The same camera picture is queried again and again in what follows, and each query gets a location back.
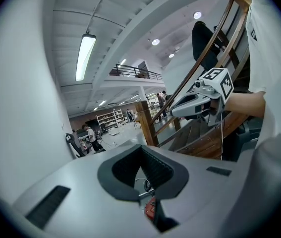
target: fluorescent ceiling light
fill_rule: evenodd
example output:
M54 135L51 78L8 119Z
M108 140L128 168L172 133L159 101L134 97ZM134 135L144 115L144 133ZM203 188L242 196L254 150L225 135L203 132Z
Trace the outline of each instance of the fluorescent ceiling light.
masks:
M198 19L198 18L200 18L201 16L202 16L202 13L199 12L199 11L197 11L197 12L195 12L195 13L193 14L193 17L194 17L195 19Z
M124 59L121 63L120 63L120 65L123 65L124 64L124 62L126 62L126 59Z
M106 100L102 101L99 106L103 105L106 102Z
M152 45L158 45L159 44L159 42L160 42L160 40L159 39L154 39L153 41L152 41Z
M84 79L87 63L89 62L95 42L96 36L83 34L76 65L76 81Z
M135 95L134 97L131 97L130 99L133 99L133 98L135 98L135 97L137 97L137 96L139 96L139 94Z

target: red object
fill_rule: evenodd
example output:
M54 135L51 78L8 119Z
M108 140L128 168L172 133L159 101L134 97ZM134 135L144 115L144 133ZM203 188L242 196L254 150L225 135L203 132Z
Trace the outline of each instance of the red object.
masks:
M145 214L151 221L155 218L156 198L153 197L145 207Z

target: wooden staircase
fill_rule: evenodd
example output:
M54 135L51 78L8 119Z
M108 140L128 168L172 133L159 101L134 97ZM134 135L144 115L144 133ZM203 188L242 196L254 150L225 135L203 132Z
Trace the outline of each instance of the wooden staircase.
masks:
M240 6L242 14L231 40L227 40L225 34L221 31L221 28L234 2L236 2ZM183 128L180 128L179 119L171 118L168 122L166 122L166 124L164 124L164 126L162 126L157 132L155 132L153 123L161 115L162 111L172 104L175 97L179 94L179 92L183 89L183 87L189 81L191 76L195 73L195 71L201 64L201 61L204 59L217 37L222 40L222 42L226 46L226 50L224 54L220 57L215 67L226 67L228 63L224 64L224 62L229 56L229 60L232 62L235 68L235 71L231 75L232 81L234 83L234 91L238 93L248 92L250 77L249 49L247 48L240 61L235 53L235 50L238 47L242 35L245 34L246 16L250 4L251 0L229 0L224 14L204 51L197 59L196 63L194 64L193 68L190 70L188 75L175 90L173 95L168 99L166 104L155 115L155 117L152 118L152 120L150 120L151 116L147 102L143 101L136 104L136 110L139 114L139 119L148 145L161 147L174 139L173 143L169 148L169 150L171 151L204 158L221 157L221 124L218 124L214 127L208 127L203 120L190 120ZM248 116L233 112L225 112L223 114L223 118L223 137L225 138L233 131L235 131L248 118ZM159 143L157 135L161 131L163 131L171 122L174 123L176 132L164 142Z

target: balcony railing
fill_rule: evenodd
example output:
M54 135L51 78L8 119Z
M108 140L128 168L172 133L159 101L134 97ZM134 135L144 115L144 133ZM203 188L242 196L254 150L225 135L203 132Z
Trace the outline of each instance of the balcony railing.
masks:
M146 70L139 69L128 65L116 64L116 66L109 73L110 76L121 76L121 77L137 77L146 78L153 80L163 80L161 74Z

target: brown wall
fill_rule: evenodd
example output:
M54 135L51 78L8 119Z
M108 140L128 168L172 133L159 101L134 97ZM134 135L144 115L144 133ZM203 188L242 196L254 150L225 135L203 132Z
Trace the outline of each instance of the brown wall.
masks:
M96 115L101 116L101 115L110 113L110 112L112 112L112 109L113 108L103 109L103 110L95 111L95 112L92 112L92 113L89 113L89 114L86 114L86 115L82 115L82 116L79 116L79 117L70 118L71 127L74 130L80 129L81 126L83 124L85 124L86 121L90 121L90 120L96 119ZM131 110L133 113L136 112L136 108L135 108L135 104L134 103L130 103L130 104L127 104L127 105L122 105L122 106L116 106L115 107L115 110L119 110L119 109L121 109L121 111L123 112L123 114L125 116L126 116L126 110L127 109Z

